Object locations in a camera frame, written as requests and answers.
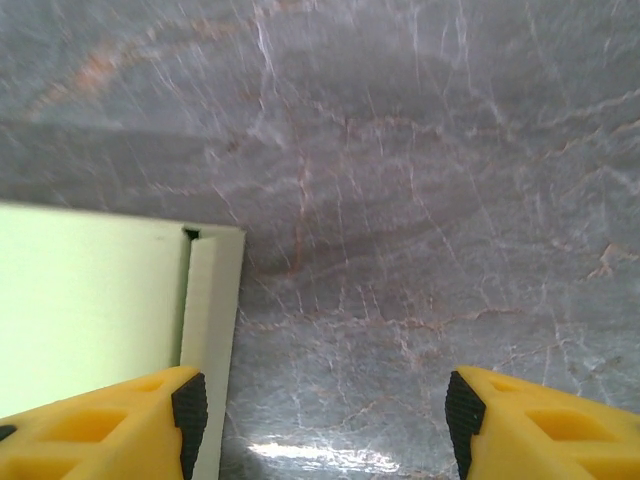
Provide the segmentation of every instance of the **gray marble surface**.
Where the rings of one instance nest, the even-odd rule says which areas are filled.
[[[0,197],[247,230],[223,479],[454,479],[457,364],[640,411],[638,25],[2,0]]]

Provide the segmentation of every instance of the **light green board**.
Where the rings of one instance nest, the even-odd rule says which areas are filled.
[[[180,357],[216,364],[224,412],[242,232],[12,204],[0,225],[0,417]],[[218,361],[210,337],[224,337]]]

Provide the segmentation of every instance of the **marble veining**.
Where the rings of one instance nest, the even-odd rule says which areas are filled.
[[[0,197],[247,230],[221,478],[455,479],[456,364],[640,411],[638,25],[3,0]]]

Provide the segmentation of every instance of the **yellow plastic part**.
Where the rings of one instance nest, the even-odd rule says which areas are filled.
[[[475,367],[486,406],[467,480],[638,480],[640,416]]]
[[[0,479],[182,480],[171,394],[197,373],[170,368],[0,419],[17,427],[0,441]]]

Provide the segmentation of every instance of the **black rubber tip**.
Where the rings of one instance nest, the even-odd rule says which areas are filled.
[[[18,427],[15,425],[0,425],[0,442],[16,431]]]
[[[204,375],[198,373],[171,395],[173,421],[182,431],[180,463],[184,480],[191,480],[207,426],[207,392]]]
[[[461,480],[471,468],[471,437],[480,433],[485,404],[458,372],[451,372],[444,410]]]

